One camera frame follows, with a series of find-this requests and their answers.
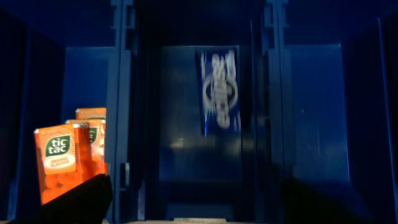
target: blue candy packet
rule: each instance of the blue candy packet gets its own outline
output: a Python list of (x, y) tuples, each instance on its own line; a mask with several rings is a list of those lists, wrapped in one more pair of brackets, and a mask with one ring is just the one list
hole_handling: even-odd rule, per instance
[(241, 132), (236, 51), (198, 54), (205, 135)]

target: orange tic tac box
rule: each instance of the orange tic tac box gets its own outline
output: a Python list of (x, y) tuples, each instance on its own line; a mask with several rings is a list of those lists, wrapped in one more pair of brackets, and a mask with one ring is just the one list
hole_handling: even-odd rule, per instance
[(66, 121), (67, 124), (88, 124), (90, 127), (90, 145), (91, 157), (93, 158), (93, 170), (95, 175), (107, 174), (108, 166), (104, 160), (105, 151), (105, 120), (104, 119), (88, 119)]
[(86, 124), (34, 131), (42, 204), (94, 176), (88, 133)]
[(76, 119), (105, 119), (106, 108), (76, 109)]

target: empty blue bin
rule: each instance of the empty blue bin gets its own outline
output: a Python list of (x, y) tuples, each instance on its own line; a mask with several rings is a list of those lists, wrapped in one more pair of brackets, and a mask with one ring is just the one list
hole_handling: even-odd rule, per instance
[[(106, 106), (111, 223), (285, 223), (291, 177), (397, 223), (395, 6), (0, 0), (0, 220), (40, 206), (33, 130)], [(241, 131), (205, 136), (197, 53), (229, 49)]]

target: black object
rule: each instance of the black object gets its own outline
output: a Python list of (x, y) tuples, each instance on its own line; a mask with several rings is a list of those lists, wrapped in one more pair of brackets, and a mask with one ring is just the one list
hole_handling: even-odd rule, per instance
[(111, 179), (99, 174), (41, 206), (30, 217), (10, 223), (102, 223), (111, 201)]
[(297, 179), (291, 178), (284, 181), (281, 197), (288, 224), (374, 223), (373, 219), (360, 217), (341, 203), (320, 194)]

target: blue plastic bin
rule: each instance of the blue plastic bin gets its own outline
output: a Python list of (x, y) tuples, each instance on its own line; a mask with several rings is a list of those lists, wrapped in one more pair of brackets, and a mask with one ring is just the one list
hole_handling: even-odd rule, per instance
[[(284, 223), (289, 177), (397, 223), (395, 6), (0, 0), (0, 220), (40, 206), (33, 130), (106, 106), (112, 223)], [(195, 52), (225, 48), (242, 131), (205, 137)]]

